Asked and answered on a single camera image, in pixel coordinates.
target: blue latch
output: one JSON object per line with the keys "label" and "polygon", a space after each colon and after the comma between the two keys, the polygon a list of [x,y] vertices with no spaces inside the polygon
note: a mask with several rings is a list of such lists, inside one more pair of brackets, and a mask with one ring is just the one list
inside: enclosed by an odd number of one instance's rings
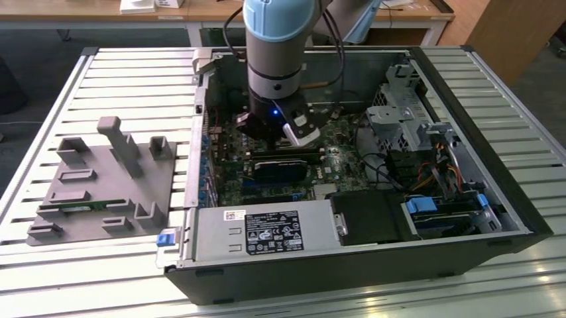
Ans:
{"label": "blue latch", "polygon": [[437,204],[432,197],[414,197],[406,203],[410,214],[417,212],[434,212],[438,211]]}
{"label": "blue latch", "polygon": [[481,204],[482,208],[486,208],[489,206],[488,198],[485,194],[478,194],[478,202]]}
{"label": "blue latch", "polygon": [[174,246],[175,245],[175,233],[167,233],[158,235],[158,247]]}

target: yellow wire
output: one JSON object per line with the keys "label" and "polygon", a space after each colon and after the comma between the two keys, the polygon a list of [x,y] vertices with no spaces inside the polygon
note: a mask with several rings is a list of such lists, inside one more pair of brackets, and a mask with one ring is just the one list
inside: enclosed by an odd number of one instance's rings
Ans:
{"label": "yellow wire", "polygon": [[413,189],[412,191],[416,191],[418,188],[426,186],[426,184],[434,180],[434,176],[429,176]]}
{"label": "yellow wire", "polygon": [[454,175],[457,176],[457,178],[458,178],[458,171],[453,168],[453,167],[450,167],[449,168],[449,170],[452,171],[452,172],[454,172]]}

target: metal table surface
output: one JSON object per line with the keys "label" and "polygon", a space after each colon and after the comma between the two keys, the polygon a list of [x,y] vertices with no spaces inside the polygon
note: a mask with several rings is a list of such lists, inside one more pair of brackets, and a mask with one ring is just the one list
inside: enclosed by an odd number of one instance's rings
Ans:
{"label": "metal table surface", "polygon": [[[63,136],[106,144],[101,116],[137,142],[179,142],[170,225],[182,224],[194,114],[193,49],[114,48],[82,56],[0,201],[0,317],[545,317],[566,315],[566,155],[474,53],[426,48],[556,235],[462,276],[199,307],[157,268],[155,236],[26,244]],[[445,116],[440,105],[433,105]]]}

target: circuit board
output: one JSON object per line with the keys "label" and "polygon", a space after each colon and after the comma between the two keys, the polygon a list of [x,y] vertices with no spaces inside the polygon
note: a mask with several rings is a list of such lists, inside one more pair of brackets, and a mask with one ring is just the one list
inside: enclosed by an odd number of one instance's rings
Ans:
{"label": "circuit board", "polygon": [[[350,191],[369,188],[369,179],[353,146],[353,127],[357,117],[341,117],[321,130],[321,138],[312,146],[320,151],[321,164],[310,164],[306,177],[300,182],[257,184],[246,157],[253,151],[266,150],[266,144],[252,140],[234,125],[215,129],[213,135],[214,161],[220,206],[233,206],[285,201],[321,199],[317,189]],[[285,140],[278,149],[289,148]]]}

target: barcode sticker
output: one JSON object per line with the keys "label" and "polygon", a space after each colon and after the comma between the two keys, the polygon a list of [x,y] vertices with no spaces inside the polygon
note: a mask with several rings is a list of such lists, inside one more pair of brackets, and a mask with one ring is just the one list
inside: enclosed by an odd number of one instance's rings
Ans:
{"label": "barcode sticker", "polygon": [[183,20],[183,17],[179,15],[161,15],[158,20]]}
{"label": "barcode sticker", "polygon": [[246,210],[225,211],[225,221],[240,221],[246,217]]}

